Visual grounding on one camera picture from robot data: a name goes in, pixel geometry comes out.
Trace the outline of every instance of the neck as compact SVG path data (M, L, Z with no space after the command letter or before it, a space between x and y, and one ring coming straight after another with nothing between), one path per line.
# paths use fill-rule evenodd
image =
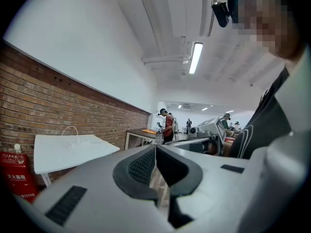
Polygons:
M285 67L289 73L289 75L291 75L296 67L296 65L298 64L302 54L304 53L304 50L306 48L306 44L300 44L299 47L294 51L294 53L287 59L285 59Z

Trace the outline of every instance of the black pants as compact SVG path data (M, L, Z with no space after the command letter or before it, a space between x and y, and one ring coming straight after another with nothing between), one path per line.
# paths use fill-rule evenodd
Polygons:
M167 142L171 142L173 140L173 137L174 137L173 133L171 135L169 135L169 136L165 136L164 139L163 139L163 143L162 144L165 144Z

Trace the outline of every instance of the red fire extinguisher cabinet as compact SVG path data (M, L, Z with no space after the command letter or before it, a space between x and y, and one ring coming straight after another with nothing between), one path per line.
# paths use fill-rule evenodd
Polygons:
M17 155L0 152L1 174L13 194L32 202L39 194L35 180L28 169L27 155L23 154L23 163L17 161Z

